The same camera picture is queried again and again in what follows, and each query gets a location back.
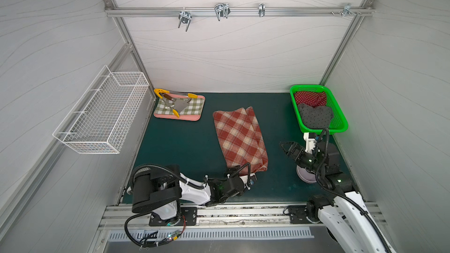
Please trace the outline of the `red plaid skirt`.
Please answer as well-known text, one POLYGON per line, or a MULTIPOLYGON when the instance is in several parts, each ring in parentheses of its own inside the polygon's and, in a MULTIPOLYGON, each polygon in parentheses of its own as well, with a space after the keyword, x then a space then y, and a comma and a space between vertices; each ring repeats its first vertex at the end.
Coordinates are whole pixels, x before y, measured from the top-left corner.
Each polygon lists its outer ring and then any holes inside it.
POLYGON ((268 169, 268 154, 253 107, 215 111, 214 127, 229 169, 245 164, 252 173, 268 169))

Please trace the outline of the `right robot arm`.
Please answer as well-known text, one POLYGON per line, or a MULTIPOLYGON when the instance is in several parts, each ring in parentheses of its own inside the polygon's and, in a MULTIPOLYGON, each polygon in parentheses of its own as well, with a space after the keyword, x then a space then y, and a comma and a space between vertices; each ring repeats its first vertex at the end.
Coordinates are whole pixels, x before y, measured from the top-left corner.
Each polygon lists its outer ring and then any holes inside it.
POLYGON ((312 224, 323 224, 346 253, 395 252, 352 178, 341 170, 340 152, 329 138, 325 129, 319 135, 305 133, 305 145, 280 143, 283 153, 295 162, 298 177, 324 191, 307 201, 304 214, 298 214, 298 207, 288 207, 291 223, 305 218, 312 224))

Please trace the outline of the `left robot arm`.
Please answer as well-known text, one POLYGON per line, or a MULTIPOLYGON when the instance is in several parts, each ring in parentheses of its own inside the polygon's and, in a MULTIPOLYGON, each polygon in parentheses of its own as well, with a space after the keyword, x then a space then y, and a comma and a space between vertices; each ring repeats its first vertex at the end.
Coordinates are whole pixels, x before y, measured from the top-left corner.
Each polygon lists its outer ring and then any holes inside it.
POLYGON ((146 164, 136 167, 128 181, 134 214, 156 214, 167 221, 180 217, 180 202, 213 207, 242 196, 256 183, 249 164, 228 170, 224 179, 205 176, 198 182, 180 172, 178 165, 146 164))

